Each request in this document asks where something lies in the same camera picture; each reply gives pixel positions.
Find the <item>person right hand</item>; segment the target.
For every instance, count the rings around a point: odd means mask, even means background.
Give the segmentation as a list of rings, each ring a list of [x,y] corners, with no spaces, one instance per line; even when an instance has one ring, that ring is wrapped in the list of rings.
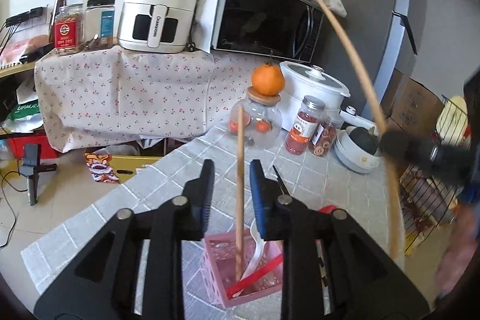
[[[479,205],[462,206],[436,272],[439,297],[449,294],[464,274],[479,246],[478,234]]]

